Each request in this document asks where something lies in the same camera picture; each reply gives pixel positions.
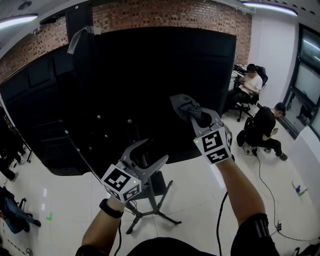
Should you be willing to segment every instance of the man in white shirt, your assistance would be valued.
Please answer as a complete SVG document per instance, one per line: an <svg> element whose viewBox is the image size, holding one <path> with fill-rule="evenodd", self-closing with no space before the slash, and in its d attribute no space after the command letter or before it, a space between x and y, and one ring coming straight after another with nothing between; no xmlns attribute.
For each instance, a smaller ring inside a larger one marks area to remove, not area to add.
<svg viewBox="0 0 320 256"><path fill-rule="evenodd" d="M223 113L234 107L238 102L247 102L252 95L258 95L262 89L262 78L257 73L256 65L247 66L248 74L241 77L240 86L228 92Z"/></svg>

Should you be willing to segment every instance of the red brick wall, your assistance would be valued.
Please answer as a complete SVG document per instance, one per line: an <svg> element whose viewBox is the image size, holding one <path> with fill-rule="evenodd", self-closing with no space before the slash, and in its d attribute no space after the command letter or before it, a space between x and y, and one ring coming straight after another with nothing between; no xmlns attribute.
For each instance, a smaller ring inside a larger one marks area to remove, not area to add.
<svg viewBox="0 0 320 256"><path fill-rule="evenodd" d="M235 35L235 64L247 64L252 16L211 0L122 0L93 8L102 32L140 27L190 27Z"/></svg>
<svg viewBox="0 0 320 256"><path fill-rule="evenodd" d="M236 64L247 64L252 17L211 0L122 0L95 6L93 24L102 32L140 27L190 27L237 36ZM40 26L0 59L0 84L14 72L56 48L68 44L66 19Z"/></svg>
<svg viewBox="0 0 320 256"><path fill-rule="evenodd" d="M12 47L0 59L0 84L29 62L68 44L66 18L41 25Z"/></svg>

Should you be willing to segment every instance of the black backdrop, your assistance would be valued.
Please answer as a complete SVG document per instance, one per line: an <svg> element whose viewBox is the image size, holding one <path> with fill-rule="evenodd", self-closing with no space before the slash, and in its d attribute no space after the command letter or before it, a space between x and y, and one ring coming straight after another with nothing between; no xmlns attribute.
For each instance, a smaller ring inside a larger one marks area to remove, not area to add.
<svg viewBox="0 0 320 256"><path fill-rule="evenodd" d="M52 173L89 171L68 130L103 176L128 145L144 138L153 139L151 161L165 154L169 163L199 156L191 124L179 119L169 96L190 95L221 114L235 48L235 36L196 28L84 32L74 55L67 47L52 51L0 90L19 132Z"/></svg>

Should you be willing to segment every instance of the hand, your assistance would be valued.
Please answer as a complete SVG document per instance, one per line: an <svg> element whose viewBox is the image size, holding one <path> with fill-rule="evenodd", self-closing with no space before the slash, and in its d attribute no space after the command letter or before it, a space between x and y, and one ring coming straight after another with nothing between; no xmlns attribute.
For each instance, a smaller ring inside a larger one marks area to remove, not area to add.
<svg viewBox="0 0 320 256"><path fill-rule="evenodd" d="M278 130L279 130L279 128L274 128L271 133L272 133L273 135L275 135L275 134L278 133Z"/></svg>

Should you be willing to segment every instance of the black wristband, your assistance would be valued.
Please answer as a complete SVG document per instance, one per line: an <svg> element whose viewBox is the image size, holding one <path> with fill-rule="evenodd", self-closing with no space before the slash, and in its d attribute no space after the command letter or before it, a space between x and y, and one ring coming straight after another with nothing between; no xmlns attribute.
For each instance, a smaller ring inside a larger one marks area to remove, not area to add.
<svg viewBox="0 0 320 256"><path fill-rule="evenodd" d="M108 214L109 216L115 218L115 219L119 219L122 217L122 215L124 214L124 212L120 212L114 209L111 209L108 205L107 205L107 201L108 198L105 198L101 201L99 207L101 210L103 210L106 214Z"/></svg>

